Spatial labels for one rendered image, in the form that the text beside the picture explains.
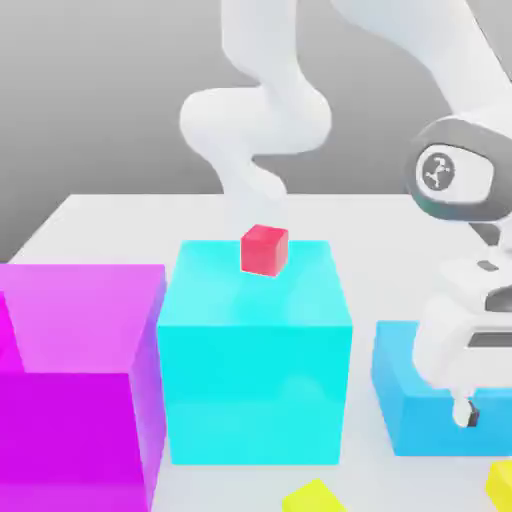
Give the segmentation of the large blue box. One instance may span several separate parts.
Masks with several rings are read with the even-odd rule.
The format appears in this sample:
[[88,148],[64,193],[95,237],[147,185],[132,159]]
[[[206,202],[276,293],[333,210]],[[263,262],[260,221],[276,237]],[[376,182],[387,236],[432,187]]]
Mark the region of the large blue box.
[[461,428],[452,397],[431,388],[412,362],[415,321],[379,321],[371,377],[393,451],[398,456],[512,456],[512,389],[476,392],[480,417]]

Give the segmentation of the large cyan box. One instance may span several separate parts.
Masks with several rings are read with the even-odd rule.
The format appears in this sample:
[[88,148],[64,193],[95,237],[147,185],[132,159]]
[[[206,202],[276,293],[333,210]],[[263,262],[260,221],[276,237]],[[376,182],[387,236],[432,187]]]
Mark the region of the large cyan box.
[[157,333],[174,464],[339,461],[352,320],[327,242],[292,242],[275,277],[236,241],[184,242]]

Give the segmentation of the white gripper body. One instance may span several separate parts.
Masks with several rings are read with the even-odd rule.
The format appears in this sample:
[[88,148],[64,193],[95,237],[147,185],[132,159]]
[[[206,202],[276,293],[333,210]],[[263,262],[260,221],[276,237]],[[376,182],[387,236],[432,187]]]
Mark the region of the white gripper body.
[[418,329],[413,361],[435,389],[512,388],[512,315],[462,315],[425,323]]

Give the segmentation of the small yellow cube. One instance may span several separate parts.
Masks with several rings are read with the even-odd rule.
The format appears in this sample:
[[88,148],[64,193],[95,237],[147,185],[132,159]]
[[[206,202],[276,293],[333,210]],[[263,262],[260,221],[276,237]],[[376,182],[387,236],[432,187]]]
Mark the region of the small yellow cube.
[[282,512],[347,512],[321,479],[315,479],[287,495]]
[[491,464],[485,490],[497,512],[512,512],[512,459]]

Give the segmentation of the large magenta box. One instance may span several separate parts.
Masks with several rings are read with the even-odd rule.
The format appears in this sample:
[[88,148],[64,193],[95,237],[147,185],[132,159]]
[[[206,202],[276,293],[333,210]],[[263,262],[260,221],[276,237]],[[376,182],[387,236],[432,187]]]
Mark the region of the large magenta box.
[[0,512],[151,512],[161,265],[0,264]]

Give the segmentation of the small red cube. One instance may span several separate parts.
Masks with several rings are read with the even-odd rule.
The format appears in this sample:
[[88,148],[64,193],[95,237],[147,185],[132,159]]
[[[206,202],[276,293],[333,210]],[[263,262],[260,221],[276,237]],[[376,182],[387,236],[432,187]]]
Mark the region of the small red cube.
[[288,261],[288,241],[286,229],[254,225],[240,240],[241,270],[276,277]]

